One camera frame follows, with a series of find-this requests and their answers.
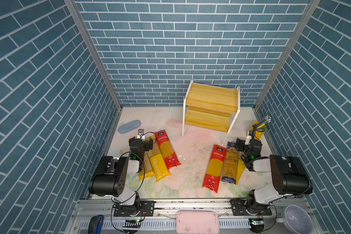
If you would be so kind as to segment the red spaghetti bag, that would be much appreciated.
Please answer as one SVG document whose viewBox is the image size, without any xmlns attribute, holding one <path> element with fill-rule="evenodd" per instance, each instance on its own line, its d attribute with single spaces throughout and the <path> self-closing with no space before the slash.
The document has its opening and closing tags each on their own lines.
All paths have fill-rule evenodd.
<svg viewBox="0 0 351 234">
<path fill-rule="evenodd" d="M 173 167 L 180 166 L 181 163 L 177 158 L 177 155 L 172 147 L 172 144 L 168 138 L 166 131 L 162 130 L 159 132 L 155 132 L 155 137 L 160 147 L 160 151 L 162 153 L 167 168 L 171 169 Z"/>
<path fill-rule="evenodd" d="M 203 187 L 218 192 L 226 148 L 214 145 L 204 178 Z"/>
</svg>

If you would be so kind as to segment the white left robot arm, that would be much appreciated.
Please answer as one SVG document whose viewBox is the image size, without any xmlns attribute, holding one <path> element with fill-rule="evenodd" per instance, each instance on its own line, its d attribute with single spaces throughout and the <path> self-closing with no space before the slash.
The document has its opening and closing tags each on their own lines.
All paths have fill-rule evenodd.
<svg viewBox="0 0 351 234">
<path fill-rule="evenodd" d="M 129 151 L 118 159 L 103 156 L 89 182 L 89 193 L 100 197 L 109 196 L 113 202 L 113 215 L 118 217 L 145 216 L 145 207 L 140 203 L 138 190 L 132 191 L 126 185 L 129 163 L 134 163 L 134 172 L 149 172 L 145 168 L 145 153 L 152 150 L 155 141 L 139 137 L 129 139 Z"/>
</svg>

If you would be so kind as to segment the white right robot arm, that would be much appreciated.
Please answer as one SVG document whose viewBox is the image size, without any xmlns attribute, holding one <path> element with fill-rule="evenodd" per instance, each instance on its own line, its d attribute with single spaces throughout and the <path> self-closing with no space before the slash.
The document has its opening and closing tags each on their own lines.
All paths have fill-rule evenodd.
<svg viewBox="0 0 351 234">
<path fill-rule="evenodd" d="M 272 182 L 251 190 L 245 199 L 230 200 L 234 216 L 271 215 L 270 204 L 274 201 L 312 193 L 311 179 L 299 158 L 278 155 L 263 157 L 262 143 L 257 139 L 238 138 L 235 145 L 244 153 L 242 161 L 245 167 L 251 172 L 269 173 Z"/>
</svg>

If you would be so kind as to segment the blue MoliPasta spaghetti bag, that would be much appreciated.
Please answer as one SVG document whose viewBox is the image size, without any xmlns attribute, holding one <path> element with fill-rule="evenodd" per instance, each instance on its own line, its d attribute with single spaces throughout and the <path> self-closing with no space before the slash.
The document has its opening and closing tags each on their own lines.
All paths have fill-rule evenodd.
<svg viewBox="0 0 351 234">
<path fill-rule="evenodd" d="M 238 173 L 239 151 L 236 143 L 229 141 L 221 174 L 221 181 L 236 184 Z"/>
</svg>

